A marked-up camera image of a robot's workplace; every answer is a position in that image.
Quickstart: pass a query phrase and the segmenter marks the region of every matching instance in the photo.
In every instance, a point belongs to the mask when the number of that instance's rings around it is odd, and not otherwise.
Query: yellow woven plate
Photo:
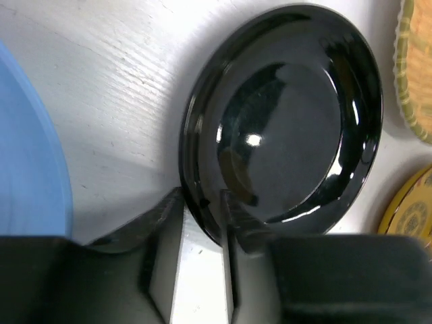
[[[432,144],[432,1],[403,0],[395,42],[398,102],[411,130]]]
[[[432,248],[432,165],[414,174],[395,195],[378,233],[421,239]]]

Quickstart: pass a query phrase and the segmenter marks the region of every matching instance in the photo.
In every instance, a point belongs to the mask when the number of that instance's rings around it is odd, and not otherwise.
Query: woven basket
[[[411,130],[432,144],[432,0],[404,0],[396,34],[398,102]]]

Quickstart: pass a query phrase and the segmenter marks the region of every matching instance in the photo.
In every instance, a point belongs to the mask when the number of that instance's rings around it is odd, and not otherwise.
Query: white wooden surface
[[[0,0],[0,39],[28,74],[63,145],[75,239],[87,242],[107,233],[179,184],[180,122],[200,69],[239,25],[291,2]],[[385,120],[377,160],[357,201],[333,229],[369,231],[398,187],[432,161],[432,148],[406,130],[394,98],[400,2],[308,2],[356,24],[381,71]],[[173,323],[222,323],[220,250],[188,217],[179,273],[179,287],[185,289],[177,292]]]

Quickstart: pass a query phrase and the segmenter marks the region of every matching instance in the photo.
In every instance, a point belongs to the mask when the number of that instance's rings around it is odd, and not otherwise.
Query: blue plastic bowl
[[[71,232],[72,191],[59,138],[35,89],[0,43],[0,235]]]

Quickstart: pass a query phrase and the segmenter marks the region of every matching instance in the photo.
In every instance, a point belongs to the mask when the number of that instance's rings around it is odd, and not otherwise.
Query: glossy black plate
[[[277,232],[326,232],[366,180],[382,116],[377,65],[349,21],[313,5],[265,13],[221,45],[190,95],[186,202],[216,242],[222,189]]]

